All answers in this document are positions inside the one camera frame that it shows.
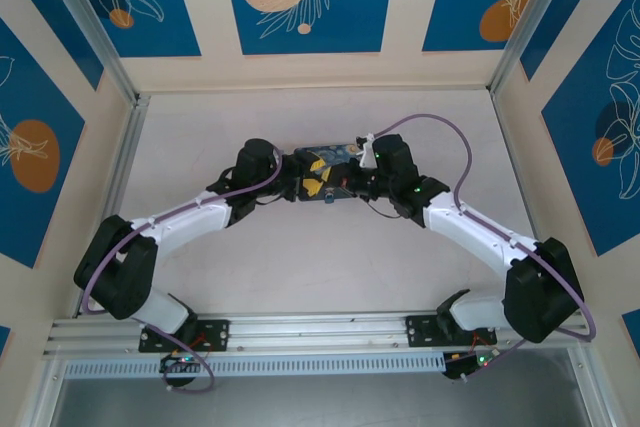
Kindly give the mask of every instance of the perforated metal strip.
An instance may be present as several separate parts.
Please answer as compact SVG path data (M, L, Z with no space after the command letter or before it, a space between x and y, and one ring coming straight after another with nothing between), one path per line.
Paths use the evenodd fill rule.
M278 375L382 374L444 372L441 352L367 355L234 356L210 358L207 363L219 377ZM157 378L159 359L73 360L66 379ZM199 365L172 377L205 376Z

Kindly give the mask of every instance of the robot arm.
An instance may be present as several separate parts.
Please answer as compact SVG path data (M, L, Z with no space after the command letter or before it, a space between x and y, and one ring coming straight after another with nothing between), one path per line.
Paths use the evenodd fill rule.
M163 213L131 222L113 216L103 221L76 271L75 283L85 288L114 246L149 224L121 249L120 256L109 261L91 296L116 319L135 318L164 332L177 332L178 338L188 343L190 334L185 327L196 316L174 297L152 287L156 261L196 237L239 222L254 210L260 197L279 195L291 202L308 197L302 186L311 178L365 200L387 197L402 217L450 238L491 267L501 281L499 285L490 292L467 290L451 296L438 309L438 324L443 331L509 327L527 340L541 342L575 312L577 305L566 291L516 248L519 243L535 251L582 296L564 245L555 239L539 243L464 204L459 208L449 187L418 174L409 147L399 135L375 140L369 136L360 143L360 162L352 159L317 176L313 171L318 159L312 154L296 152L278 159L273 145L252 139L238 154L235 167L223 172L193 201L170 211L171 215ZM278 162L280 170L274 173ZM272 182L250 191L251 186L264 183L270 176L274 177ZM244 191L241 195L218 198L219 193L240 189ZM484 225L465 213L473 213Z

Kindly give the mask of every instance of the enclosure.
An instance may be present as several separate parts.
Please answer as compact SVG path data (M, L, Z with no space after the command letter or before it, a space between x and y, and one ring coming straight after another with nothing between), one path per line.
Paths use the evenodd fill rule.
M637 424L639 2L0 0L0 423ZM465 204L567 246L592 342L502 327L494 347L475 331L416 346L416 316L503 281L328 183L157 262L154 288L224 325L204 351L213 392L168 392L144 325L80 307L103 219L190 201L248 139L333 166L415 114L452 122L472 156L464 179L455 128L414 119L394 133L420 174L462 176ZM563 327L586 335L589 315ZM474 349L477 376L442 375Z

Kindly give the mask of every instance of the purple cable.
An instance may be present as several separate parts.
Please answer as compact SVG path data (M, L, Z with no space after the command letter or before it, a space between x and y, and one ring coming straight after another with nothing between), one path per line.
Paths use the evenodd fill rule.
M239 190L234 190L233 192L226 192L224 194L221 195L216 195L215 197L211 197L209 199L203 200L201 202L200 205L207 205L210 204L212 202L216 202L218 200L222 200L222 199L228 199L229 197L234 197L236 195L241 195L241 194L246 194L248 192L252 192L254 190L257 189L261 189L262 187L265 187L267 185L269 185L271 182L273 182L278 175L280 174L280 171L282 170L282 152L280 152L280 150L278 150L278 148L275 148L275 152L276 152L276 157L279 157L279 159L277 158L276 160L277 165L276 165L276 170L275 172L271 175L271 177L269 177L267 180L260 182L259 184L253 185L251 187L246 187L244 189L239 189ZM182 214L183 212L186 212L190 209L195 209L198 208L198 204L196 202L192 202L190 204L187 205L183 205L182 207L178 207L174 210L171 210L169 212L167 212L166 214L163 214L159 217L157 217L155 219L155 222L163 222L167 219L170 219L171 217L174 217L176 215ZM124 247L125 245L127 245L127 243L129 241L131 241L131 239L133 239L136 235L138 235L140 232L142 232L143 230L147 229L151 227L150 223L145 223L144 225L138 227L137 229L135 229L133 232L131 232L129 235L127 235L124 239L122 239L120 242L118 242L115 247L113 247L113 249L111 249L109 251L109 253L105 256L104 259L102 259L102 261L100 262L100 264L98 265L98 268L96 269L96 271L93 273L93 275L91 276L91 279L89 279L89 282L87 283L87 286L85 287L84 290L84 294L82 296L82 310L84 311L85 314L87 315L98 315L98 314L103 314L106 311L105 310L92 310L89 307L89 299L91 297L91 291L93 290L93 288L96 285L96 282L98 281L98 278L100 277L100 275L102 275L102 272L104 271L104 269L106 269L107 265L109 265L109 262L111 261L111 259L113 259L116 254L120 251L120 249L122 249L122 247ZM193 357L202 365L202 367L207 371L207 373L209 374L209 385L207 387L205 387L204 389L198 389L198 390L187 390L187 389L175 389L172 388L172 392L179 392L181 394L204 394L207 392L211 392L213 390L213 385L214 385L214 375L213 375L213 370L211 370L211 367L209 367L209 364L207 364L207 362L205 361L205 359L202 358L202 356L200 356L195 350L193 350L191 347L189 347L188 345L186 345L185 343L181 342L180 340L178 340L176 337L174 337L171 334L168 334L167 332L164 332L163 330L160 330L158 327L156 327L155 325L151 325L151 324L147 324L147 327L154 331L156 334L164 337L165 339L169 340L170 342L174 343L175 345L177 345L178 347L180 347L182 350L184 350L185 352L189 352L191 355L193 355ZM167 381L167 374L171 371L171 368L167 369L167 371L165 371L164 375L162 376L162 380L165 384L167 384L168 387L171 387Z
M464 183L464 181L466 180L467 176L469 175L469 172L471 171L471 165L473 164L473 153L471 151L471 144L469 144L469 140L467 139L467 137L464 135L462 130L460 130L460 128L456 124L451 122L449 119L446 119L446 118L441 117L441 116L436 115L436 114L413 114L413 115L409 115L408 117L405 117L404 119L400 119L398 122L396 122L395 124L391 125L390 127L387 127L386 129L378 132L377 134L375 134L375 137L379 137L381 135L385 135L386 133L392 131L396 127L404 124L405 122L408 122L408 121L414 120L414 119L419 119L419 118L433 119L433 120L437 120L439 122L443 122L443 123L447 124L449 127L451 127L456 132L456 134L458 134L458 137L460 137L460 139L462 140L462 143L464 144L464 147L465 147L465 149L467 151L467 165L465 166L464 171L462 172L462 175L460 176L460 179L458 180L458 182L456 183L456 186L453 189L453 199L454 199L454 202L456 204L456 207L464 215L469 217L474 222L482 225L484 228L490 230L491 232L493 232L494 234L496 234L497 236L499 236L503 240L505 240L507 242L510 242L511 241L511 237L507 233L502 232L500 229L494 227L490 223L486 222L484 219L481 219L478 216L476 216L476 215L472 214L471 212L469 212L468 210L462 208L462 202L460 201L460 189L462 188L462 184ZM584 316L585 320L587 321L587 325L589 326L589 332L587 334L580 334L580 333L577 333L577 332L572 332L572 331L567 330L567 329L565 329L563 327L558 327L556 329L556 331L561 332L561 333L566 334L566 335L569 335L571 337L575 337L576 339L582 340L582 341L585 341L585 342L589 342L589 341L593 340L594 337L596 336L596 324L595 324L595 321L593 319L593 315L591 315L591 311L589 310L589 307L587 307L587 305L580 298L580 296L575 291L575 289L573 287L571 287L571 284L569 284L565 279L563 279L562 276L558 272L556 272L556 270L553 267L551 267L551 265L547 261L545 261L538 254L536 254L535 252L531 251L526 246L522 245L520 242L516 242L515 247L517 249L519 249L521 252L523 252L523 253L527 254L528 256L530 256L533 260L535 260L544 270L546 270L549 273L549 275L551 275L562 286L563 289L565 289L567 291L569 296L571 296L573 301L578 305L578 308L582 312L582 315ZM517 349L524 342L525 342L524 340L521 340L520 342L518 342L516 345L511 347L508 351L506 351L502 355L506 355L508 352L511 352L511 351Z

